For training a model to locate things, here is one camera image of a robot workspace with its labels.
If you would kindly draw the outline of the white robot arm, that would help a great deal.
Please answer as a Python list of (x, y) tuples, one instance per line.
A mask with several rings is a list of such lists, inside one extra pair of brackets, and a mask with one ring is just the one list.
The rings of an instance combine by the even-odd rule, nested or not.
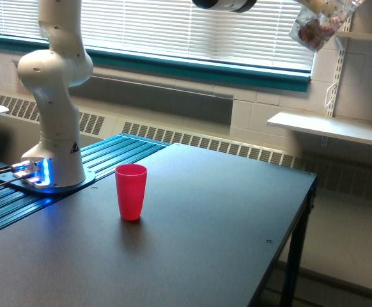
[(17, 65), (38, 107), (40, 140), (22, 155), (30, 165), (15, 174), (39, 190), (73, 189), (95, 179), (83, 166), (79, 110), (69, 94), (93, 73), (82, 41), (81, 6), (81, 1), (40, 1), (38, 23), (49, 48), (24, 55)]

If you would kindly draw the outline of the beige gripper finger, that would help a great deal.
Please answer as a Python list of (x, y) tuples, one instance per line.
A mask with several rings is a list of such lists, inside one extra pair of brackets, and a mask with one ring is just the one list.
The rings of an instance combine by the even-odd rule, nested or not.
[(325, 0), (297, 0), (297, 2), (315, 14), (321, 13), (327, 4)]

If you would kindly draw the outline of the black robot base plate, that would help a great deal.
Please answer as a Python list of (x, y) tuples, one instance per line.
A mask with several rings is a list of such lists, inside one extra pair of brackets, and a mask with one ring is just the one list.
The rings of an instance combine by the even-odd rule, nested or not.
[(84, 168), (86, 178), (79, 184), (68, 186), (68, 187), (35, 187), (34, 185), (28, 184), (25, 180), (17, 180), (11, 182), (8, 186), (18, 191), (23, 191), (30, 194), (39, 195), (61, 195), (71, 194), (85, 187), (91, 185), (96, 179), (96, 173), (89, 168)]

